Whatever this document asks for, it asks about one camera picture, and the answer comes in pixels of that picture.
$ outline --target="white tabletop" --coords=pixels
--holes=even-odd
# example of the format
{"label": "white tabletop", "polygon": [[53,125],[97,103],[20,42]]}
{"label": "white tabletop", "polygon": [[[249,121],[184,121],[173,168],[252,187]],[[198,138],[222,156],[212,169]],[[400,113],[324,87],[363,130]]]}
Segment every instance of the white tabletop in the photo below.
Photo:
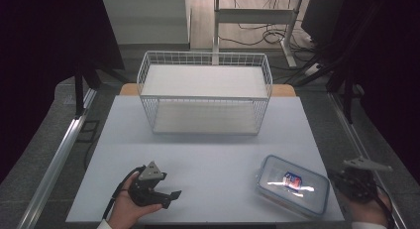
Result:
{"label": "white tabletop", "polygon": [[[140,223],[311,220],[256,191],[256,175],[270,154],[326,175],[298,97],[272,97],[257,136],[220,136],[154,135],[139,97],[117,96],[66,221],[100,221],[118,183],[150,161],[167,172],[156,191],[182,193]],[[344,220],[333,190],[321,220]]]}

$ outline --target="floor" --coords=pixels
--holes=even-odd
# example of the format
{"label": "floor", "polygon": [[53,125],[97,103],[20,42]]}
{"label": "floor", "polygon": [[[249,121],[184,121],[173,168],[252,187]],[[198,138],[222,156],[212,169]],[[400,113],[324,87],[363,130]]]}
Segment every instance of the floor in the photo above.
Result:
{"label": "floor", "polygon": [[[220,9],[265,9],[281,10],[292,9],[298,0],[220,0]],[[213,0],[190,0],[191,2],[191,48],[193,50],[209,50],[212,48],[213,40],[213,22],[202,22],[200,20],[213,20],[214,7]],[[298,44],[305,45],[306,36],[300,34],[304,31],[300,28],[301,20],[305,14],[309,0],[302,0],[302,4],[297,17],[293,34]],[[251,49],[251,50],[281,50],[278,36],[270,35],[268,42],[260,42],[266,31],[283,32],[286,25],[270,25],[266,27],[263,24],[220,24],[219,37],[220,49]]]}
{"label": "floor", "polygon": [[[191,48],[208,49],[207,46],[198,44],[195,47],[191,44]],[[233,46],[225,48],[225,51],[239,49],[239,47]],[[126,70],[117,70],[117,72],[135,82],[142,56],[147,48],[123,46],[120,47],[120,50]],[[289,80],[296,71],[302,76],[304,75],[304,71],[284,70],[287,69],[287,64],[280,49],[269,50],[258,47],[258,50],[262,50],[267,55],[268,62],[272,65],[271,71],[273,78],[276,79],[275,83]],[[304,65],[304,61],[300,61],[299,64],[300,66]],[[44,211],[38,219],[36,228],[96,227],[92,224],[68,225],[64,223],[64,220],[84,176],[113,98],[118,94],[123,84],[100,70],[98,73],[103,84],[95,96],[94,108],[89,113],[85,128],[79,134],[77,142],[63,166]],[[418,183],[377,132],[357,98],[354,99],[352,108],[354,124],[350,130],[348,129],[349,126],[342,121],[340,111],[335,106],[337,101],[332,99],[335,97],[339,99],[340,103],[340,95],[332,96],[325,89],[328,78],[329,76],[325,75],[305,86],[295,88],[296,94],[302,101],[324,164],[332,170],[339,170],[343,167],[342,159],[353,159],[360,154],[360,151],[366,151],[372,160],[392,166],[394,172],[380,172],[378,176],[380,181],[386,185],[387,191],[391,193],[397,212],[405,223],[399,222],[398,228],[417,228],[420,225],[420,187]],[[48,116],[24,155],[0,185],[0,228],[16,228],[21,221],[56,149],[66,134],[74,117],[74,110],[74,81],[70,78],[56,87],[55,101]],[[97,128],[96,132],[89,131],[89,129],[95,128]],[[358,138],[352,139],[349,131],[356,132]],[[346,218],[349,217],[346,207],[343,207],[343,213]],[[278,225],[277,228],[350,228],[350,224],[348,222],[285,223]]]}

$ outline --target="sleeve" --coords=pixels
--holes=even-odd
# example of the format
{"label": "sleeve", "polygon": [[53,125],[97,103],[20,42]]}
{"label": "sleeve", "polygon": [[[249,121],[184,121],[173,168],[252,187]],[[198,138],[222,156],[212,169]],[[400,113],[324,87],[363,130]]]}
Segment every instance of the sleeve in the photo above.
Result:
{"label": "sleeve", "polygon": [[112,228],[108,225],[108,222],[106,222],[106,220],[103,219],[97,229],[112,229]]}
{"label": "sleeve", "polygon": [[352,229],[386,229],[386,227],[367,222],[352,222]]}

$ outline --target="gray floor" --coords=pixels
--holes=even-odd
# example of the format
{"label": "gray floor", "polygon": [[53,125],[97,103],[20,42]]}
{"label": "gray floor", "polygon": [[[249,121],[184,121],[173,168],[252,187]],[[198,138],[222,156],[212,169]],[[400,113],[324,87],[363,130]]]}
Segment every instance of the gray floor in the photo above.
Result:
{"label": "gray floor", "polygon": [[[198,33],[200,33],[199,30],[208,31],[211,28],[197,28]],[[298,38],[298,42],[304,41],[304,36],[300,37],[303,38]],[[202,44],[194,43],[191,47],[197,50],[209,49],[205,45],[208,45],[207,38],[204,39]],[[224,52],[229,51],[228,49],[237,50],[239,48],[229,45],[224,47]],[[142,46],[121,47],[126,70],[117,71],[135,82],[145,50],[149,49]],[[281,50],[275,48],[275,50],[268,51],[265,49],[264,52],[267,54],[268,62],[271,65],[287,68]],[[283,83],[296,70],[282,70],[273,67],[271,72],[273,78],[276,79],[275,83]],[[114,96],[118,94],[123,84],[100,70],[98,70],[98,73],[103,84],[98,90],[93,102],[94,107],[85,123],[85,130],[92,129],[95,126],[98,130],[96,133],[84,131],[79,134],[78,142],[74,144],[68,156],[36,228],[96,227],[96,225],[68,225],[64,223],[64,220],[84,176],[85,165],[88,164],[94,151],[95,139],[100,135],[100,130],[106,121]],[[353,159],[359,153],[347,134],[345,125],[340,120],[340,115],[331,96],[325,89],[328,77],[328,75],[324,76],[295,90],[302,100],[324,164],[329,169],[340,170],[343,167],[343,159]],[[16,228],[20,222],[74,117],[75,105],[73,99],[73,79],[65,80],[56,87],[55,101],[48,116],[24,155],[1,183],[0,228]],[[379,175],[405,222],[405,226],[400,228],[418,228],[420,225],[419,185],[370,122],[360,105],[359,99],[355,99],[353,102],[353,116],[353,129],[358,134],[364,150],[368,152],[371,159],[394,168],[394,172],[381,172]],[[345,207],[343,207],[343,212],[347,219],[350,218]],[[350,228],[350,224],[349,222],[285,223],[279,225],[278,228]]]}

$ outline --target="metal rail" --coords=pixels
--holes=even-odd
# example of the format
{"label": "metal rail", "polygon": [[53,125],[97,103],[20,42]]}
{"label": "metal rail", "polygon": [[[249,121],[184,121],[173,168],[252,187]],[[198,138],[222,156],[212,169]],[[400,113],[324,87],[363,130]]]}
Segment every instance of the metal rail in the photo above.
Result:
{"label": "metal rail", "polygon": [[[371,160],[370,156],[368,155],[368,151],[365,148],[361,138],[359,137],[358,132],[356,131],[355,127],[352,124],[349,124],[349,122],[347,121],[347,118],[342,111],[343,105],[338,97],[338,94],[328,93],[328,96],[334,105],[334,108],[339,117],[339,120],[341,124],[343,125],[343,129],[346,131],[346,134],[351,140],[353,144],[353,148],[355,149],[356,153],[365,159]],[[385,191],[388,191],[388,189],[384,185],[377,171],[373,171],[373,173],[375,174],[376,183],[379,186],[381,186]],[[395,204],[394,199],[391,194],[389,194],[389,199],[392,202],[392,216],[395,220],[395,227],[398,229],[407,228],[401,217],[401,213],[399,212],[398,206]]]}
{"label": "metal rail", "polygon": [[56,180],[61,173],[61,170],[67,160],[67,157],[73,147],[74,142],[77,139],[77,135],[86,120],[87,113],[89,112],[90,105],[96,95],[96,91],[89,89],[84,97],[84,110],[78,119],[73,119],[67,132],[65,133],[49,168],[44,174],[40,185],[37,188],[34,196],[31,199],[24,215],[17,228],[35,228],[38,219],[43,212],[44,206],[50,197],[53,187],[55,186]]}

